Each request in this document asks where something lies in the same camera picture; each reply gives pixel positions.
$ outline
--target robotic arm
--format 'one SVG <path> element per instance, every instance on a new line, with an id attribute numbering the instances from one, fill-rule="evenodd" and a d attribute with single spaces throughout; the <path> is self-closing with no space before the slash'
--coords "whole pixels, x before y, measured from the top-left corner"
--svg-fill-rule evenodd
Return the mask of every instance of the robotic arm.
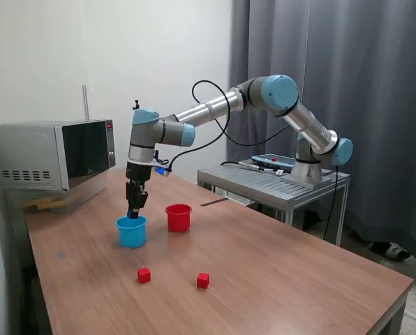
<path id="1" fill-rule="evenodd" d="M 352 142 L 325 128 L 299 102 L 297 85 L 288 76 L 254 78 L 231 88 L 226 97 L 231 112 L 241 111 L 247 105 L 265 108 L 275 117 L 284 118 L 299 133 L 296 163 L 292 169 L 295 180 L 320 181 L 320 163 L 343 165 L 352 155 Z M 137 218 L 146 202 L 144 183 L 149 180 L 152 167 L 162 166 L 156 159 L 155 144 L 189 147 L 194 142 L 196 126 L 227 112 L 223 96 L 166 118 L 150 110 L 135 110 L 126 169 L 129 218 Z"/>

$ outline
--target microwave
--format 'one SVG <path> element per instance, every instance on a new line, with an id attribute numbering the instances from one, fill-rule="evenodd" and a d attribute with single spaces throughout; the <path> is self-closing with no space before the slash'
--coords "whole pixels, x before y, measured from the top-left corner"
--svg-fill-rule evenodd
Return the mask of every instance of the microwave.
<path id="1" fill-rule="evenodd" d="M 114 165 L 112 120 L 0 124 L 0 188 L 67 191 Z"/>

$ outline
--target red block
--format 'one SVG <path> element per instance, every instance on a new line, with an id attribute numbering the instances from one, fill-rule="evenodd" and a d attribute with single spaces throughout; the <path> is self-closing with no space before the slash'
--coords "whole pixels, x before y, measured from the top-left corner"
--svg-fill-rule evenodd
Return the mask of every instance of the red block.
<path id="1" fill-rule="evenodd" d="M 151 280 L 151 272 L 147 267 L 138 270 L 138 281 L 140 284 L 147 283 Z"/>
<path id="2" fill-rule="evenodd" d="M 197 287 L 198 288 L 208 288 L 209 284 L 209 274 L 200 273 L 197 276 Z"/>

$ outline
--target cable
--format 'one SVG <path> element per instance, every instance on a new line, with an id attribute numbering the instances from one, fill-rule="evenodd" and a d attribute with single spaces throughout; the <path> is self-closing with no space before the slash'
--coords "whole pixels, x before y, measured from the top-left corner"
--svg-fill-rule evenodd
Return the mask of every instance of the cable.
<path id="1" fill-rule="evenodd" d="M 221 124 L 219 123 L 219 121 L 217 121 L 217 119 L 215 119 L 214 120 L 217 124 L 218 124 L 218 126 L 219 127 L 221 127 L 222 128 L 222 126 L 221 126 Z M 231 141 L 231 142 L 233 142 L 233 143 L 236 143 L 237 145 L 240 145 L 240 146 L 242 146 L 242 147 L 254 147 L 255 145 L 259 145 L 259 144 L 262 144 L 262 143 L 265 143 L 266 141 L 270 141 L 273 137 L 275 137 L 275 136 L 277 136 L 277 135 L 279 135 L 279 134 L 281 134 L 282 133 L 282 131 L 284 130 L 284 129 L 286 129 L 287 127 L 288 127 L 289 125 L 288 124 L 286 124 L 284 127 L 282 127 L 282 129 L 280 129 L 277 133 L 275 133 L 275 134 L 273 134 L 272 136 L 270 136 L 269 138 L 266 138 L 265 140 L 263 140 L 263 141 L 261 141 L 261 142 L 256 142 L 256 143 L 239 143 L 239 142 L 237 142 L 237 141 L 235 141 L 235 140 L 233 140 L 227 133 L 225 133 L 225 136 Z"/>
<path id="2" fill-rule="evenodd" d="M 322 240 L 326 240 L 327 228 L 329 227 L 329 222 L 331 221 L 332 210 L 334 209 L 335 195 L 336 195 L 336 185 L 339 181 L 339 166 L 335 167 L 335 187 L 334 187 L 334 196 L 332 197 L 331 209 L 329 210 L 329 216 L 327 217 L 325 235 L 322 237 Z"/>
<path id="3" fill-rule="evenodd" d="M 239 164 L 239 162 L 234 162 L 234 161 L 225 161 L 225 162 L 222 162 L 221 164 L 219 164 L 219 165 L 224 165 L 224 164 Z"/>
<path id="4" fill-rule="evenodd" d="M 195 94 L 194 94 L 194 86 L 193 86 L 193 89 L 191 90 L 191 95 L 193 96 L 193 99 L 195 101 L 197 101 L 197 103 L 200 103 L 200 101 L 195 97 Z M 217 121 L 217 119 L 214 119 L 214 121 L 217 123 L 217 125 L 219 126 L 220 129 L 222 129 L 222 130 L 224 129 L 224 128 L 222 128 L 222 125 L 219 123 L 219 121 Z M 233 140 L 227 133 L 225 133 L 225 136 L 231 142 L 236 143 L 237 145 L 240 145 L 242 147 L 254 147 L 255 145 L 259 145 L 259 144 L 265 143 L 266 141 L 270 141 L 273 137 L 275 137 L 275 136 L 279 135 L 280 133 L 282 133 L 282 131 L 284 129 L 286 129 L 288 126 L 289 126 L 288 124 L 285 125 L 284 127 L 282 127 L 282 129 L 280 131 L 278 131 L 277 133 L 273 134 L 269 138 L 266 138 L 265 140 L 260 141 L 260 142 L 256 142 L 256 143 L 239 143 L 238 141 Z"/>
<path id="5" fill-rule="evenodd" d="M 225 101 L 227 102 L 227 106 L 228 106 L 228 115 L 227 115 L 227 121 L 226 121 L 226 123 L 225 123 L 225 127 L 224 128 L 222 128 L 222 132 L 214 139 L 214 140 L 212 140 L 212 141 L 210 141 L 210 142 L 208 142 L 208 143 L 206 143 L 206 144 L 204 144 L 204 145 L 202 145 L 202 146 L 200 146 L 200 147 L 197 147 L 197 148 L 194 148 L 194 149 L 190 149 L 190 150 L 186 150 L 186 151 L 183 151 L 183 152 L 181 152 L 180 154 L 178 154 L 178 155 L 176 155 L 172 160 L 171 160 L 171 163 L 169 164 L 169 167 L 167 168 L 167 171 L 168 172 L 171 172 L 172 171 L 172 164 L 175 162 L 175 160 L 176 159 L 178 159 L 180 156 L 183 156 L 184 154 L 188 154 L 188 153 L 190 153 L 190 152 L 194 152 L 194 151 L 197 151 L 197 150 L 201 150 L 201 149 L 203 149 L 203 148 L 206 148 L 206 147 L 208 147 L 209 145 L 211 145 L 211 144 L 213 144 L 213 143 L 215 143 L 215 141 L 217 141 L 219 138 L 221 138 L 222 137 L 222 135 L 223 134 L 225 134 L 225 131 L 226 131 L 226 129 L 227 129 L 227 127 L 228 127 L 228 124 L 230 123 L 230 115 L 231 115 L 231 106 L 230 106 L 230 101 L 228 101 L 228 98 L 227 98 L 227 96 L 225 95 L 225 92 L 222 90 L 222 88 L 220 88 L 216 83 L 214 83 L 214 82 L 212 82 L 211 80 L 199 80 L 198 82 L 196 82 L 194 85 L 193 85 L 193 88 L 191 89 L 191 91 L 193 92 L 193 96 L 194 96 L 194 88 L 197 86 L 197 85 L 199 85 L 199 84 L 201 84 L 201 83 L 203 83 L 203 82 L 207 82 L 208 84 L 211 84 L 211 85 L 213 85 L 213 86 L 215 86 L 221 93 L 222 93 L 222 95 L 223 95 L 223 97 L 225 98 Z"/>

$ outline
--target metal cart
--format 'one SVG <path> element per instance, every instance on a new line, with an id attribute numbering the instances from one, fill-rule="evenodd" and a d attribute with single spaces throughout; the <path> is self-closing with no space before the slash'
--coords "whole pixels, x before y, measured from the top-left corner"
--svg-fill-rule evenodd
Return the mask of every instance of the metal cart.
<path id="1" fill-rule="evenodd" d="M 334 192 L 335 171 L 323 170 L 323 181 L 316 185 L 303 184 L 291 179 L 290 174 L 276 175 L 238 165 L 221 165 L 198 170 L 198 185 L 212 186 L 240 195 L 276 210 L 276 218 L 302 229 L 302 215 L 296 211 L 308 203 Z M 350 175 L 339 172 L 337 190 L 326 241 L 340 245 Z"/>

